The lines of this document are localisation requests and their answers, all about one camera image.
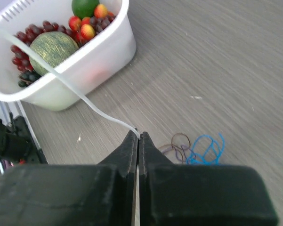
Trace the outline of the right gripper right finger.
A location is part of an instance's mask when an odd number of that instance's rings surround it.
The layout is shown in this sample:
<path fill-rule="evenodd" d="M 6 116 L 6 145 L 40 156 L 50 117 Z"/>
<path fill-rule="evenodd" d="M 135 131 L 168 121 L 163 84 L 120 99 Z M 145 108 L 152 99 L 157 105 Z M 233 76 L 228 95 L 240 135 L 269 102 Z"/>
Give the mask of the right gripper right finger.
<path fill-rule="evenodd" d="M 238 165 L 172 163 L 144 132 L 139 141 L 143 226 L 275 226 L 279 222 L 260 174 Z"/>

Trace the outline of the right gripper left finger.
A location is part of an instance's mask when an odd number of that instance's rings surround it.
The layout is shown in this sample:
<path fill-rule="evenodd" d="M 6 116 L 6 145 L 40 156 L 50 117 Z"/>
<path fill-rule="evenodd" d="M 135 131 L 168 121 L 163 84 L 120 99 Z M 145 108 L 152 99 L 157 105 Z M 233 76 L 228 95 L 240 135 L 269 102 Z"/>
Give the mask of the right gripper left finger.
<path fill-rule="evenodd" d="M 96 165 L 24 164 L 0 179 L 0 226 L 135 224 L 136 135 Z"/>

